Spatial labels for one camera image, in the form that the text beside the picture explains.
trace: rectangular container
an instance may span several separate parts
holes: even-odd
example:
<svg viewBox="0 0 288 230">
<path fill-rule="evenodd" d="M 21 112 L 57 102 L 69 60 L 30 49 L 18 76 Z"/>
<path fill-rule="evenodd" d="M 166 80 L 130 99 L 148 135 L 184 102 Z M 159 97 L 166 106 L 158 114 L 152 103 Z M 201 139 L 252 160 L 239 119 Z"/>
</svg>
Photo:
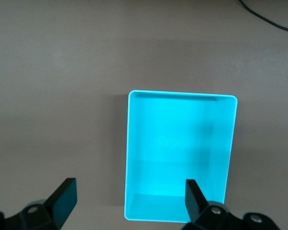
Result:
<svg viewBox="0 0 288 230">
<path fill-rule="evenodd" d="M 224 203 L 236 110 L 231 95 L 131 91 L 125 218 L 189 222 L 186 179 Z"/>
</svg>

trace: gray floor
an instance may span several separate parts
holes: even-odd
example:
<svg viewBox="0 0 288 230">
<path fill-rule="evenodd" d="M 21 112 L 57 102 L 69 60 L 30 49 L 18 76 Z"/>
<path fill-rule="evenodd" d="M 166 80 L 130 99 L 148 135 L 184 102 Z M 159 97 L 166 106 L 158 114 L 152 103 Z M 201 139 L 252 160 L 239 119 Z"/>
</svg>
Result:
<svg viewBox="0 0 288 230">
<path fill-rule="evenodd" d="M 246 3 L 288 26 L 288 0 Z M 0 210 L 76 177 L 64 230 L 179 230 L 123 216 L 133 89 L 235 95 L 226 204 L 288 229 L 288 32 L 237 0 L 0 1 Z"/>
</svg>

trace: metal bolt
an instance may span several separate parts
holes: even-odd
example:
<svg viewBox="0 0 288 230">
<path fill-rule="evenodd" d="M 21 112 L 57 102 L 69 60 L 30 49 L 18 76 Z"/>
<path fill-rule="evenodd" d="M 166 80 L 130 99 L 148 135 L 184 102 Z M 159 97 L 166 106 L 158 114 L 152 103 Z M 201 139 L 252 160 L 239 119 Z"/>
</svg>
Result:
<svg viewBox="0 0 288 230">
<path fill-rule="evenodd" d="M 37 211 L 38 207 L 34 206 L 29 208 L 28 213 L 34 213 L 35 211 Z"/>
<path fill-rule="evenodd" d="M 251 220 L 254 221 L 254 222 L 256 222 L 256 223 L 262 223 L 262 221 L 263 221 L 263 220 L 260 218 L 260 216 L 255 215 L 255 214 L 251 215 L 250 217 L 251 217 Z"/>
<path fill-rule="evenodd" d="M 221 210 L 220 210 L 218 207 L 212 207 L 211 211 L 212 211 L 214 214 L 221 214 Z"/>
</svg>

